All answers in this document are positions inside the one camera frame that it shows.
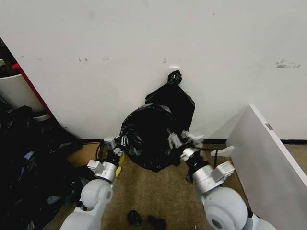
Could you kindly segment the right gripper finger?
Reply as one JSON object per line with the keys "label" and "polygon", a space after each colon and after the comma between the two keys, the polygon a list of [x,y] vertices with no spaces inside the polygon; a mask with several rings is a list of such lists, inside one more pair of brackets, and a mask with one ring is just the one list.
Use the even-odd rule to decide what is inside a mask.
{"label": "right gripper finger", "polygon": [[181,133],[181,138],[185,144],[189,144],[191,146],[202,148],[204,135],[201,133],[183,131]]}
{"label": "right gripper finger", "polygon": [[170,129],[167,129],[169,134],[168,136],[168,144],[170,149],[176,148],[178,149],[183,145],[182,143],[182,133],[171,132]]}

